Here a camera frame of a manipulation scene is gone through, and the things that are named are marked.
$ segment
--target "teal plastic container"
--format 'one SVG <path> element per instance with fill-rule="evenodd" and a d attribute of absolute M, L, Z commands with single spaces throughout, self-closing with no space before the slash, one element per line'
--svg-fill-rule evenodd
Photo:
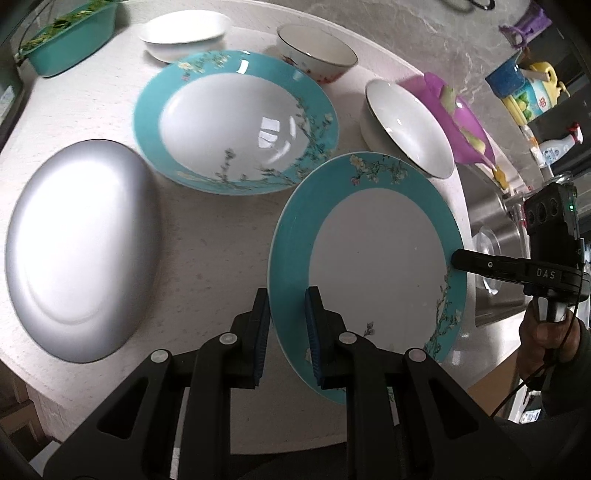
<path fill-rule="evenodd" d="M 37 74 L 52 77 L 89 57 L 112 37 L 118 2 L 111 2 L 92 15 L 70 25 L 41 45 L 22 53 Z M 73 10 L 84 10 L 88 4 Z M 41 30 L 38 37 L 48 27 Z"/>

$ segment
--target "yellow container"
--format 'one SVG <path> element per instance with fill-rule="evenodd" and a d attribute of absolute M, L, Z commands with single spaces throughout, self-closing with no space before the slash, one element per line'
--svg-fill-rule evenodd
<path fill-rule="evenodd" d="M 525 79 L 525 85 L 522 88 L 502 99 L 513 120 L 521 127 L 555 107 L 562 92 L 569 95 L 564 83 L 558 81 L 550 63 L 546 61 L 534 63 L 530 66 L 530 70 L 548 73 L 550 81 Z"/>

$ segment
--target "human hand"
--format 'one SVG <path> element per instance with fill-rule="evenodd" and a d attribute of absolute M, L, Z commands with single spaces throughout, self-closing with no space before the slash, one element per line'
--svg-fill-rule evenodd
<path fill-rule="evenodd" d="M 544 364 L 547 348 L 558 348 L 569 329 L 573 313 L 567 310 L 565 319 L 558 323 L 542 322 L 538 319 L 538 304 L 531 301 L 525 311 L 523 322 L 519 326 L 521 346 L 517 350 L 517 373 L 522 380 L 528 378 Z M 573 319 L 573 327 L 558 355 L 561 363 L 571 361 L 579 349 L 581 327 L 577 319 Z"/>

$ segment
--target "bowl with red flower pattern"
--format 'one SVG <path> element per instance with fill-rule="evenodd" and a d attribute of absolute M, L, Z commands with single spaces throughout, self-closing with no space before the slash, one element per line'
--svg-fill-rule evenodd
<path fill-rule="evenodd" d="M 277 28 L 277 48 L 284 61 L 320 85 L 340 79 L 357 65 L 357 54 L 345 42 L 316 27 L 287 24 Z"/>

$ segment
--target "screw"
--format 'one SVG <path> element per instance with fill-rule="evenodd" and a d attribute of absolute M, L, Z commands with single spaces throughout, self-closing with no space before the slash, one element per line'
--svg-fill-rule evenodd
<path fill-rule="evenodd" d="M 357 335 L 351 332 L 343 332 L 339 335 L 339 342 L 345 345 L 351 345 L 357 341 Z"/>
<path fill-rule="evenodd" d="M 233 343 L 236 343 L 236 341 L 238 340 L 238 337 L 235 333 L 224 333 L 221 335 L 220 337 L 220 343 L 222 345 L 231 345 Z"/>
<path fill-rule="evenodd" d="M 168 352 L 166 350 L 156 350 L 150 355 L 150 360 L 155 364 L 161 364 L 168 358 Z"/>
<path fill-rule="evenodd" d="M 408 357 L 413 362 L 420 363 L 427 358 L 427 354 L 423 350 L 421 350 L 420 348 L 413 348 L 412 350 L 409 351 Z"/>

